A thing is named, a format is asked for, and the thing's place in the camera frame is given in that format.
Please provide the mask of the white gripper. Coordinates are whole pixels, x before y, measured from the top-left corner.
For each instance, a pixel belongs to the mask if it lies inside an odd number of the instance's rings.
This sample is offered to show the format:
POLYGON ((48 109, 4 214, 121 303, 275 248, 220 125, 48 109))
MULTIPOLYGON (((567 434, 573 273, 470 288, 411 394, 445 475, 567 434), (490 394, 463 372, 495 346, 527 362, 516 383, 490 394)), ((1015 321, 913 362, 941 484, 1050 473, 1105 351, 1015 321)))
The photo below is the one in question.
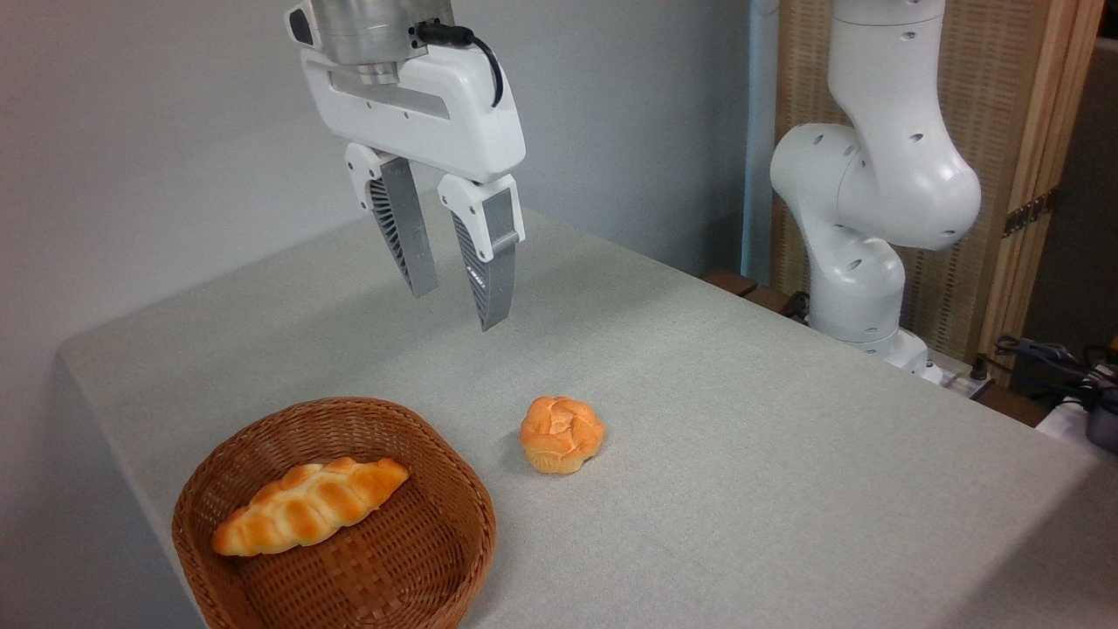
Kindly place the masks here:
POLYGON ((313 49, 304 48, 300 61, 321 120, 352 141, 345 163, 356 198, 375 215, 414 297, 435 290, 438 279, 408 160, 447 172, 437 192, 452 213, 480 328, 506 320, 515 247, 525 239, 518 185, 506 174, 524 160, 525 143, 511 88, 492 105, 487 56, 432 46, 404 61, 392 85, 367 85, 313 49))

